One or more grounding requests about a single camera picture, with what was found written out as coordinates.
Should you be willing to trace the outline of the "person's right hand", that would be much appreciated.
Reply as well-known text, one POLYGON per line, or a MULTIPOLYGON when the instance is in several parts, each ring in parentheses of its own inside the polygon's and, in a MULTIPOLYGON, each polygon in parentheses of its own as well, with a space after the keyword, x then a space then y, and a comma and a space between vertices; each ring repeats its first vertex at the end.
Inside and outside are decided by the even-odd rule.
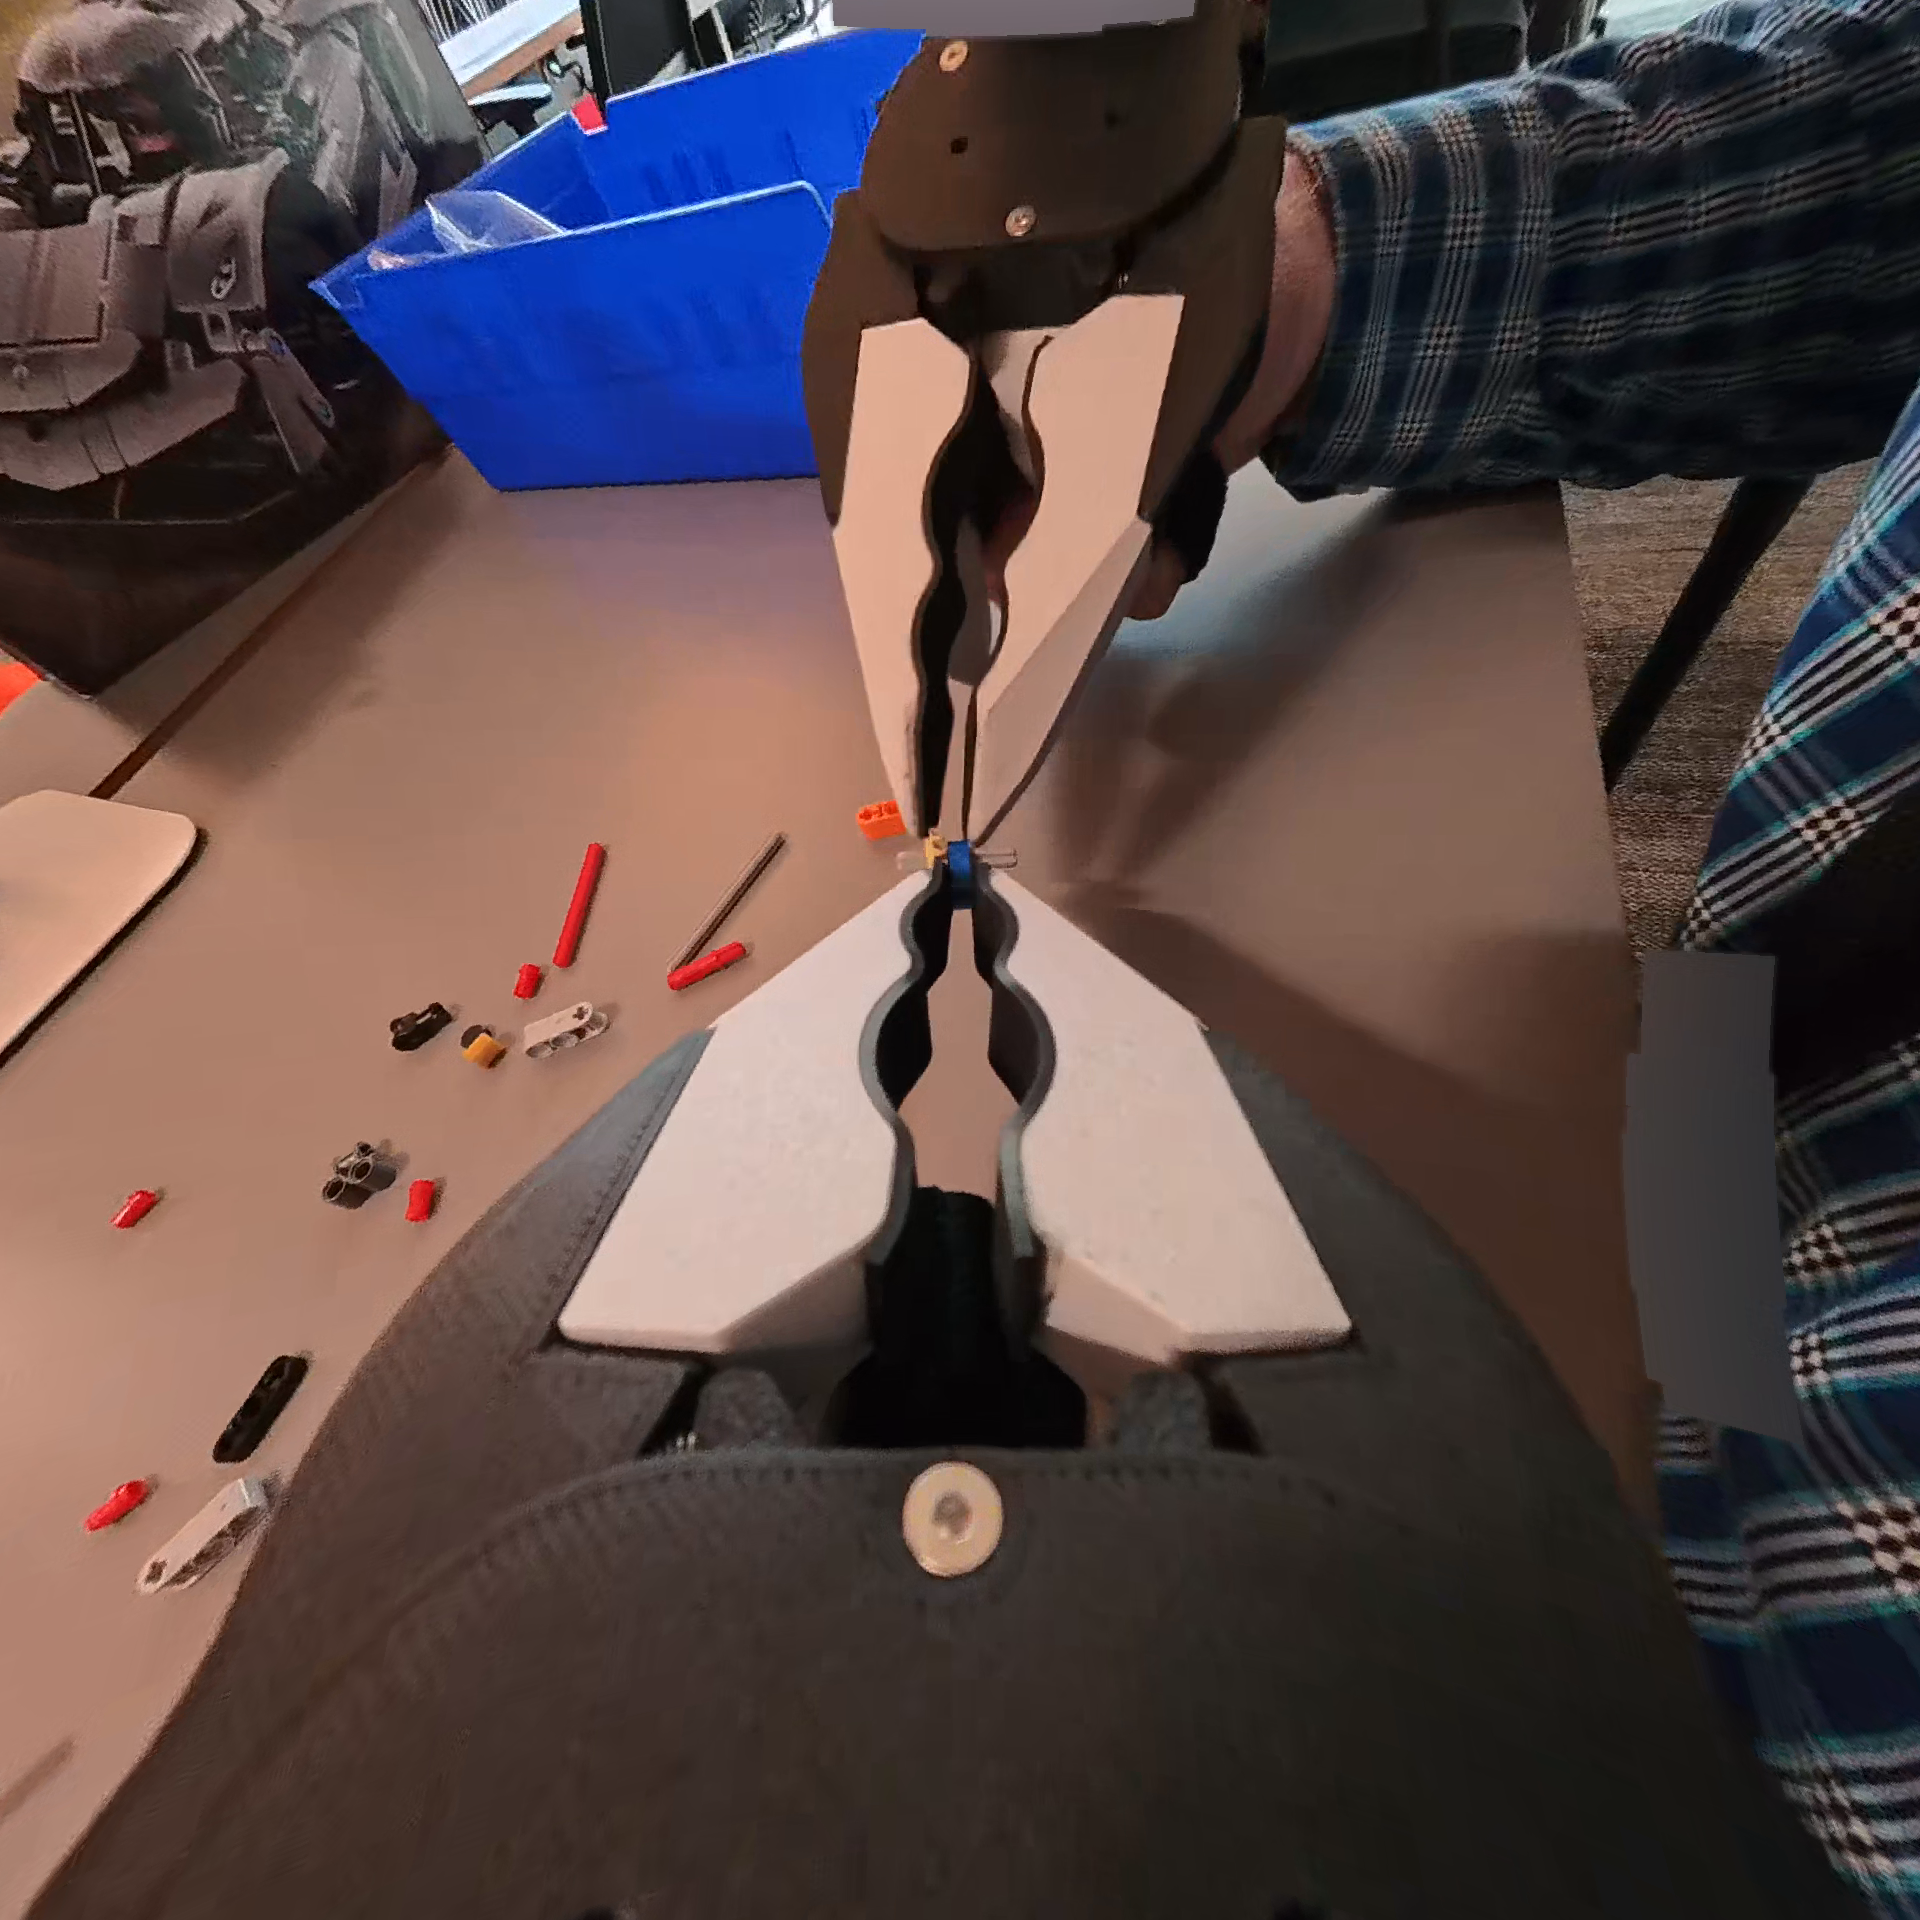
POLYGON ((1317 382, 1337 300, 1331 214, 1316 159, 1298 132, 1287 134, 1275 194, 1275 242, 1264 355, 1230 419, 1215 434, 1225 477, 1256 464, 1298 432, 1317 382))

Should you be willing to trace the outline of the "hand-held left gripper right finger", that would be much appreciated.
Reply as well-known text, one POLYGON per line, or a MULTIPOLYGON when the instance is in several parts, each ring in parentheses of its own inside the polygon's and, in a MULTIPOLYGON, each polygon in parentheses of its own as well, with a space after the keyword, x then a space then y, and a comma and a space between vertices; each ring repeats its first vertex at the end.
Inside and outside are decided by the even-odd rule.
POLYGON ((1212 1032, 1014 877, 980 877, 972 951, 1014 1327, 1090 1398, 1212 1358, 1340 1349, 1354 1319, 1212 1032))

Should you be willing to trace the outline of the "black metal leg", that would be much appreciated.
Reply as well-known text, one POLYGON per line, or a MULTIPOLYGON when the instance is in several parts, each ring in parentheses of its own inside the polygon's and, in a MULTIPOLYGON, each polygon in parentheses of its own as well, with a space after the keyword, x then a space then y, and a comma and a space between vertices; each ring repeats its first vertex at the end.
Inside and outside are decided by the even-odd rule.
POLYGON ((1691 576, 1672 605, 1659 631, 1629 673, 1620 702, 1599 732, 1601 789, 1614 791, 1633 757, 1654 732, 1659 712, 1691 673, 1691 665, 1716 636, 1716 624, 1736 601, 1749 571, 1775 545, 1789 520, 1798 510, 1812 477, 1742 477, 1712 529, 1691 576))

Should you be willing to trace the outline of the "white flat pad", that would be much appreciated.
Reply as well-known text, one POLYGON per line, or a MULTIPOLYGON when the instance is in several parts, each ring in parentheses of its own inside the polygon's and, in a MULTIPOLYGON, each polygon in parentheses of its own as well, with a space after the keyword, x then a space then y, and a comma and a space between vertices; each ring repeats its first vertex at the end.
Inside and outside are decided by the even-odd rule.
POLYGON ((3 1056, 191 868, 204 829, 181 814, 38 789, 3 801, 3 1056))

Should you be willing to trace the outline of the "dark printed set box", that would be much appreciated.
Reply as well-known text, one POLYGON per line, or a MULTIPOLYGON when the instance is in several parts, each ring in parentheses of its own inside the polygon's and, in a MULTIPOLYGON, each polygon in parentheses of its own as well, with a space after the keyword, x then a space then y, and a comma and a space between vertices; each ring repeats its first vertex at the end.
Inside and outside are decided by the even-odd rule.
POLYGON ((461 186, 420 2, 3 2, 3 653, 103 696, 444 446, 319 281, 461 186))

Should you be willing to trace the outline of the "black short beam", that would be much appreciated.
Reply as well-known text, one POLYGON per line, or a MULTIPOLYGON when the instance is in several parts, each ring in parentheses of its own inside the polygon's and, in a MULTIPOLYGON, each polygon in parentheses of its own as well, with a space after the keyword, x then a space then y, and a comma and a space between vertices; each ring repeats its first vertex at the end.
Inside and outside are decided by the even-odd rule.
POLYGON ((304 1351, 273 1356, 220 1425, 212 1444, 212 1464, 229 1467, 253 1458, 276 1418, 286 1410, 289 1398, 302 1390, 308 1367, 313 1358, 304 1351))

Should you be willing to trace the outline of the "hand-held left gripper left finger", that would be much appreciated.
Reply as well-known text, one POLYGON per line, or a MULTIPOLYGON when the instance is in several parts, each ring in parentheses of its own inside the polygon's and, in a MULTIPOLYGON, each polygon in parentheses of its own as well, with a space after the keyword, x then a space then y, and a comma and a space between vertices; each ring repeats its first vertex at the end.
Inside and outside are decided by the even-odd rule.
POLYGON ((949 874, 898 877, 701 1034, 558 1330, 759 1367, 822 1410, 868 1356, 868 1281, 917 1187, 949 874))

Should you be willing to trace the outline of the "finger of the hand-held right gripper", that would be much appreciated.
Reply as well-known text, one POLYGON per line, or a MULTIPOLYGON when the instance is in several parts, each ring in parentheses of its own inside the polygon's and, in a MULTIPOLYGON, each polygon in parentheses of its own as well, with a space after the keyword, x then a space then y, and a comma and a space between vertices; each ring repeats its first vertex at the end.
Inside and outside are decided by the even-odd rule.
POLYGON ((835 555, 882 771, 914 833, 972 833, 995 613, 972 520, 980 367, 933 320, 861 330, 835 555))
POLYGON ((1037 776, 1144 561, 1143 488, 1182 305, 1182 292, 1119 292, 1064 328, 984 343, 1037 501, 1006 555, 1002 628, 972 698, 972 839, 988 839, 1037 776))

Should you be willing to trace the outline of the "person's blue plaid shirt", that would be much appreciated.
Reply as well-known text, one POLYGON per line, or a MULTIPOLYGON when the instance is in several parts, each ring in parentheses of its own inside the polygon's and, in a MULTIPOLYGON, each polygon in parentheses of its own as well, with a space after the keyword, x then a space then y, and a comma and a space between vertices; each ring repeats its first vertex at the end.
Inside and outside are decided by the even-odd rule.
POLYGON ((1665 1418, 1712 1680, 1868 1916, 1918 1916, 1918 396, 1777 660, 1677 947, 1775 965, 1784 1443, 1665 1418))

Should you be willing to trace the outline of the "blue plastic bin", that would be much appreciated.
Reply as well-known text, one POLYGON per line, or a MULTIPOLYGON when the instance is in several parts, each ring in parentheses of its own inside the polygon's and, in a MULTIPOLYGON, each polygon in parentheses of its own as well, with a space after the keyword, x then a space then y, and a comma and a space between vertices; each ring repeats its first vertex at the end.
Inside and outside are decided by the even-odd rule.
POLYGON ((810 477, 826 234, 820 194, 785 182, 389 273, 368 245, 316 292, 494 490, 810 477))
POLYGON ((914 32, 845 32, 622 92, 581 154, 608 216, 810 182, 835 202, 861 176, 880 104, 914 32))

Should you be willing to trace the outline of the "long grey axle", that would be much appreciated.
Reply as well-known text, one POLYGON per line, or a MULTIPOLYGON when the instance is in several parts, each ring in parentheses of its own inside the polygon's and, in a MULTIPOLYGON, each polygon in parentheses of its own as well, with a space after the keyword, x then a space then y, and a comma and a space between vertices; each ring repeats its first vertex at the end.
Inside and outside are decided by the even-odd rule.
POLYGON ((745 907, 745 899, 766 877, 766 872, 782 857, 782 852, 785 852, 785 833, 774 829, 755 852, 748 868, 733 874, 729 887, 717 899, 717 907, 701 915, 701 923, 687 932, 687 942, 675 951, 675 957, 667 960, 667 970, 683 970, 717 944, 720 931, 733 919, 733 914, 745 907))

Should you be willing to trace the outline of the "clear plastic bag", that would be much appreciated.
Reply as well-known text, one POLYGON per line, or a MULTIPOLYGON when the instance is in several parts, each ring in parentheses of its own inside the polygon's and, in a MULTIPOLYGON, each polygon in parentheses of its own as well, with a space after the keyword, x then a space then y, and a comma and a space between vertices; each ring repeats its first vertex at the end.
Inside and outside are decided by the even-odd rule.
POLYGON ((564 237, 569 227, 497 190, 447 190, 422 202, 420 214, 379 234, 368 250, 372 273, 427 266, 431 259, 466 259, 509 252, 543 237, 564 237))

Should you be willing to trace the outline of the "small grey axle with gears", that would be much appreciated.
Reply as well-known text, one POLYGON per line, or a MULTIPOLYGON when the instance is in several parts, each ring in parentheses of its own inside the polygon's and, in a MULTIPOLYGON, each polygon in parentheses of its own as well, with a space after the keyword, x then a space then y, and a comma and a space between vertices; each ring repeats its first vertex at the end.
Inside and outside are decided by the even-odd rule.
POLYGON ((949 839, 941 833, 928 833, 925 839, 896 852, 898 874, 944 874, 953 909, 972 909, 980 899, 984 877, 1014 872, 1017 868, 1014 846, 974 846, 972 839, 949 839))

